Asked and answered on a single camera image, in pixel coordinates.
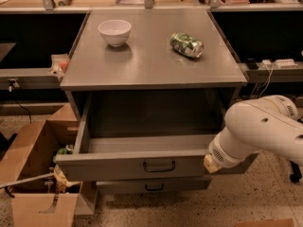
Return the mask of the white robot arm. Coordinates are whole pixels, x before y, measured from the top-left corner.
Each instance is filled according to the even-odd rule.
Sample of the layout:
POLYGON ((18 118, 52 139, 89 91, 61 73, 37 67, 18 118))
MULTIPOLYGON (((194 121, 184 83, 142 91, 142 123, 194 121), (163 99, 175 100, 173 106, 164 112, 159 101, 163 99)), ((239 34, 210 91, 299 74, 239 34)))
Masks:
POLYGON ((232 168, 253 152, 264 149, 302 166, 303 125, 286 96, 240 101, 226 112, 225 127, 208 147, 204 166, 210 173, 232 168))

